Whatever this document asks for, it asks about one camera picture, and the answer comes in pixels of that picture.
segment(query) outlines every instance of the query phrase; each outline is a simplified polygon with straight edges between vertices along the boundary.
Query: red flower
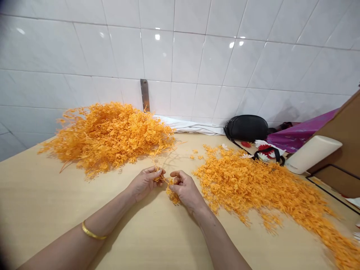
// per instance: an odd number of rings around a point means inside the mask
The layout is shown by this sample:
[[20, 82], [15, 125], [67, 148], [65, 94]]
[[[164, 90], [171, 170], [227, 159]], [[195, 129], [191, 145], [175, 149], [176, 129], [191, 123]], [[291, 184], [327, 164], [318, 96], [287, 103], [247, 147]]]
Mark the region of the red flower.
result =
[[246, 148], [251, 148], [251, 143], [249, 142], [241, 142], [241, 145]]
[[[263, 145], [260, 145], [259, 146], [259, 151], [263, 151], [263, 150], [265, 150], [265, 149], [268, 149], [269, 147], [272, 147], [271, 145], [268, 145], [268, 144], [263, 144]], [[266, 155], [268, 158], [272, 158], [271, 156], [270, 156], [270, 154], [271, 153], [273, 153], [274, 152], [274, 150], [271, 150], [271, 151], [269, 151], [269, 152], [262, 152], [264, 155]]]

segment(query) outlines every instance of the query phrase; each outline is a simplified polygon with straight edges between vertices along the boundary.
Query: forearm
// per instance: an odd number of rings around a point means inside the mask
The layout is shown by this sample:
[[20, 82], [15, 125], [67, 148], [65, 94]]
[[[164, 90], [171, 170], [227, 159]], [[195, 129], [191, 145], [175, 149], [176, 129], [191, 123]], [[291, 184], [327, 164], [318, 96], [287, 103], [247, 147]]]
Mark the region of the forearm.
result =
[[[87, 218], [85, 225], [94, 234], [107, 236], [134, 203], [132, 194], [124, 190]], [[104, 240], [97, 240], [86, 235], [79, 224], [37, 253], [19, 270], [86, 269], [103, 244]]]
[[224, 227], [207, 206], [195, 211], [194, 217], [204, 235], [215, 270], [251, 270]]

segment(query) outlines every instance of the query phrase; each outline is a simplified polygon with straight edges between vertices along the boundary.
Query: beige tabletop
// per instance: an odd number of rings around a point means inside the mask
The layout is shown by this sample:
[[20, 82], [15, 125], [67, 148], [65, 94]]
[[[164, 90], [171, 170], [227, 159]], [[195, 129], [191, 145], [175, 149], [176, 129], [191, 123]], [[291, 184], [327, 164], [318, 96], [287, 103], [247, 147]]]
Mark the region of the beige tabletop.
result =
[[[162, 157], [168, 174], [182, 169], [188, 174], [204, 160], [191, 160], [193, 149], [204, 154], [203, 144], [225, 143], [225, 136], [176, 134], [187, 143], [170, 157]], [[37, 155], [34, 146], [0, 163], [1, 242], [16, 268], [121, 192], [141, 169], [152, 166], [149, 158], [126, 164], [120, 174], [112, 171], [94, 181], [84, 181], [75, 164], [61, 174], [62, 163]], [[324, 194], [344, 220], [337, 228], [351, 237], [359, 216]], [[293, 220], [283, 217], [283, 228], [272, 236], [256, 212], [249, 213], [251, 228], [224, 210], [219, 220], [250, 266], [256, 269], [335, 269], [329, 251], [319, 238]], [[108, 237], [90, 269], [212, 269], [199, 227], [183, 206], [174, 206], [164, 189], [153, 191], [136, 204]]]

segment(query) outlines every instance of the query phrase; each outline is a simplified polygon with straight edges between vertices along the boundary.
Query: bracelet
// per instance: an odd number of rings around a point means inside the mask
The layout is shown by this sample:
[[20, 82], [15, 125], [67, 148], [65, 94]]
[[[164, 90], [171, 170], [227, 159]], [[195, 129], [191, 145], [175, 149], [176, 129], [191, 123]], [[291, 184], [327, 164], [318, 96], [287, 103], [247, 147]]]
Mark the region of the bracelet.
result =
[[97, 236], [96, 234], [92, 233], [91, 231], [89, 231], [86, 227], [85, 227], [85, 221], [82, 222], [81, 224], [81, 228], [84, 231], [84, 233], [86, 233], [88, 236], [98, 239], [98, 240], [104, 240], [107, 236]]

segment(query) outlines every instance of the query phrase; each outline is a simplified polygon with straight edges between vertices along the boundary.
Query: black handbag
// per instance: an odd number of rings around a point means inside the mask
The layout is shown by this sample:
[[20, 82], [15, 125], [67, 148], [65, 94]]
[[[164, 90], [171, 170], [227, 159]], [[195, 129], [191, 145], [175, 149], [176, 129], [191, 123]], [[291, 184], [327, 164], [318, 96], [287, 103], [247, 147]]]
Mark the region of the black handbag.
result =
[[[267, 137], [268, 124], [260, 116], [257, 115], [239, 115], [230, 119], [225, 127], [226, 137], [232, 141], [235, 145], [239, 146], [241, 149], [245, 150], [249, 155], [250, 153], [242, 148], [235, 142], [235, 139], [242, 141], [254, 142], [255, 140], [265, 140]], [[253, 157], [253, 160], [259, 159], [260, 152], [269, 152], [274, 151], [276, 162], [281, 161], [281, 166], [284, 165], [285, 159], [280, 155], [279, 150], [274, 147], [269, 147], [262, 151], [256, 151]]]

